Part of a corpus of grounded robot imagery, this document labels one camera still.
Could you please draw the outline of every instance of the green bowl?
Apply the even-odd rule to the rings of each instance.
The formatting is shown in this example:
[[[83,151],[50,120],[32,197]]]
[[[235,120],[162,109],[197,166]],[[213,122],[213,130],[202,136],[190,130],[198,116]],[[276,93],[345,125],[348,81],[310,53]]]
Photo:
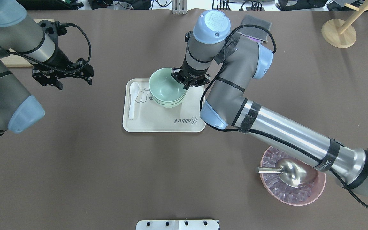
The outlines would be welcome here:
[[[152,74],[149,80],[150,93],[157,103],[164,106],[179,105],[187,90],[184,85],[171,77],[171,68],[162,68]]]

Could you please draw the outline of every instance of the wooden stand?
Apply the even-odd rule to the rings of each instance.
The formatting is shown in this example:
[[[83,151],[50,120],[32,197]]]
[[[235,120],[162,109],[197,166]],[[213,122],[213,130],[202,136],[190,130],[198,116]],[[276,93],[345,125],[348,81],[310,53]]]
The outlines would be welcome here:
[[[366,10],[368,10],[368,0],[360,7],[352,6],[348,3],[346,7],[356,10],[347,21],[340,19],[332,19],[322,26],[323,38],[330,44],[338,48],[347,48],[352,46],[356,41],[356,30],[352,23]]]

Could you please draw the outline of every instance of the metal ladle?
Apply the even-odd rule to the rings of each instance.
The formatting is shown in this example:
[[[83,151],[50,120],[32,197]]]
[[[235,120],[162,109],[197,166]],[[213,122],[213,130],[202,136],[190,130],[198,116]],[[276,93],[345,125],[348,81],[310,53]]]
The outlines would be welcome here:
[[[256,173],[277,173],[287,185],[299,188],[316,179],[317,171],[311,166],[295,159],[283,158],[275,163],[275,168],[257,167]]]

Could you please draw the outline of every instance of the tray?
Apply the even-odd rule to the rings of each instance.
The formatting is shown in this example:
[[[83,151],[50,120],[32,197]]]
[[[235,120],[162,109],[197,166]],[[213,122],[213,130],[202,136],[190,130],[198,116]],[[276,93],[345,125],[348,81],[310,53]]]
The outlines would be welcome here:
[[[130,84],[139,83],[139,95],[135,99],[134,118],[129,119]],[[183,102],[174,108],[164,108],[152,98],[149,78],[135,78],[126,85],[124,97],[123,128],[128,132],[197,133],[205,128],[200,118],[200,98],[204,86],[190,87]]]

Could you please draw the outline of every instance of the wire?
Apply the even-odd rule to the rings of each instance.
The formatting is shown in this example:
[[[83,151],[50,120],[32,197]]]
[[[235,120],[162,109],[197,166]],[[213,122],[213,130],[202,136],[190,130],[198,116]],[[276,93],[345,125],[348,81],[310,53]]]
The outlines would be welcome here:
[[[257,25],[241,25],[241,26],[238,26],[237,28],[235,28],[229,35],[228,37],[226,38],[225,40],[225,45],[224,47],[226,47],[226,44],[229,42],[229,40],[231,39],[231,36],[239,29],[241,28],[245,28],[245,27],[254,27],[254,28],[259,28],[259,29],[263,29],[265,32],[268,33],[268,35],[270,36],[271,40],[272,40],[272,43],[273,43],[273,53],[276,52],[276,44],[275,44],[275,40],[273,39],[273,36],[272,34],[266,29],[266,28],[260,28],[260,26],[257,27]],[[201,96],[201,99],[200,99],[200,111],[203,107],[203,99],[205,97],[205,94],[207,93],[207,91],[210,89],[211,85],[216,81],[216,79],[222,74],[222,72],[225,70],[226,68],[226,60],[223,61],[222,63],[222,66],[220,68],[220,70],[218,71],[217,75],[214,77],[214,79],[210,82],[210,84],[206,87],[206,89],[204,90],[202,96]],[[217,131],[221,131],[221,132],[233,132],[233,131],[238,131],[237,128],[230,128],[230,129],[219,129],[217,127],[214,127],[210,124],[207,123],[208,126],[210,126],[212,129],[215,129]],[[321,159],[318,159],[317,157],[313,156],[312,154],[308,153],[307,151],[301,149],[300,147],[298,146],[295,146],[294,144],[290,143],[290,142],[287,142],[281,138],[278,138],[278,137],[275,137],[271,134],[268,134],[268,133],[265,133],[263,131],[259,131],[259,130],[255,130],[255,129],[250,129],[249,130],[250,133],[253,133],[253,134],[258,134],[258,135],[261,135],[261,136],[264,136],[264,137],[267,137],[267,138],[270,138],[272,140],[275,140],[281,144],[284,144],[288,147],[291,147],[293,148],[294,150],[297,150],[299,151],[300,153],[304,154],[305,156],[308,156],[310,157],[311,159],[315,160],[317,163],[321,163],[322,160]],[[358,198],[354,193],[353,191],[348,187],[347,183],[333,170],[333,169],[330,169],[330,172],[340,181],[340,183],[342,183],[343,187],[350,193],[350,195],[356,200],[358,201],[360,204],[362,204],[364,207],[366,207],[368,209],[368,205],[366,203],[364,203],[360,198]]]
[[[251,8],[251,10],[256,10],[256,11],[262,10],[262,7],[263,7],[262,3],[260,1],[256,1],[254,6]]]
[[[116,4],[107,4],[107,3],[106,3],[106,1],[105,1],[105,0],[103,0],[103,3],[104,3],[106,6],[116,6],[116,5],[118,5],[120,2],[117,2]]]
[[[26,58],[26,59],[28,59],[30,61],[33,61],[33,62],[35,62],[37,64],[40,64],[40,65],[42,65],[44,67],[47,67],[47,68],[49,68],[51,70],[58,71],[60,73],[74,73],[74,72],[77,72],[79,70],[82,70],[84,67],[86,67],[89,64],[90,58],[92,56],[92,46],[90,45],[89,38],[87,37],[87,35],[85,34],[85,32],[82,30],[82,28],[80,28],[78,25],[76,25],[74,23],[69,23],[69,22],[66,22],[66,23],[63,23],[63,24],[65,24],[66,27],[68,27],[68,26],[76,27],[83,34],[83,36],[86,38],[86,41],[88,42],[88,46],[89,46],[89,57],[86,60],[86,63],[83,64],[81,67],[79,67],[79,68],[77,68],[75,70],[60,70],[60,69],[57,69],[56,67],[53,67],[53,66],[44,64],[44,63],[42,63],[42,62],[40,62],[40,61],[38,61],[38,60],[36,60],[36,59],[34,59],[32,57],[29,57],[27,55],[24,55],[24,54],[19,54],[19,53],[11,52],[11,51],[9,51],[8,54],[13,54],[13,55],[17,55],[17,56]]]
[[[251,10],[253,10],[252,8],[254,7],[254,1],[248,0],[248,1],[244,1],[244,2],[232,2],[232,3],[242,3],[241,7],[239,8],[239,10],[243,10],[244,4],[245,3],[251,3]]]
[[[226,0],[226,7],[225,7],[226,10],[231,10],[231,8],[229,7],[229,0]]]
[[[123,7],[124,9],[133,9],[133,6],[130,3],[127,4],[127,7],[124,7],[122,4],[120,4],[120,6]]]
[[[266,28],[262,27],[262,26],[259,26],[259,25],[250,25],[250,24],[245,24],[245,25],[240,25],[238,26],[237,28],[235,28],[229,35],[228,37],[225,39],[225,43],[224,43],[224,46],[221,50],[224,50],[226,47],[227,47],[227,44],[229,42],[229,40],[231,39],[232,35],[234,35],[235,32],[237,32],[238,30],[242,29],[242,28],[245,28],[245,27],[253,27],[253,28],[258,28],[258,29],[261,29],[265,32],[267,32],[267,34],[269,35],[269,37],[271,38],[272,40],[272,43],[273,43],[273,51],[272,53],[274,54],[276,52],[276,43],[275,43],[275,39],[273,38],[272,34],[270,33],[269,30],[267,30]],[[218,73],[216,74],[216,76],[214,77],[214,79],[212,79],[212,81],[209,83],[209,85],[206,87],[206,89],[204,90],[202,96],[201,96],[201,99],[200,99],[200,111],[201,111],[201,108],[203,107],[203,99],[206,95],[206,93],[208,92],[208,90],[210,89],[210,87],[212,86],[212,84],[217,80],[217,78],[222,74],[222,72],[225,70],[225,67],[226,67],[226,60],[224,60],[222,62],[222,66],[221,68],[219,69]]]
[[[153,2],[157,2],[157,4],[160,6],[160,7],[163,7],[163,8],[165,8],[165,7],[167,7],[167,6],[169,6],[171,3],[172,3],[172,1],[173,0],[171,0],[168,4],[167,4],[167,2],[168,2],[168,0],[165,0],[165,4],[164,5],[161,5],[160,3],[159,3],[159,1],[158,0],[153,0]]]

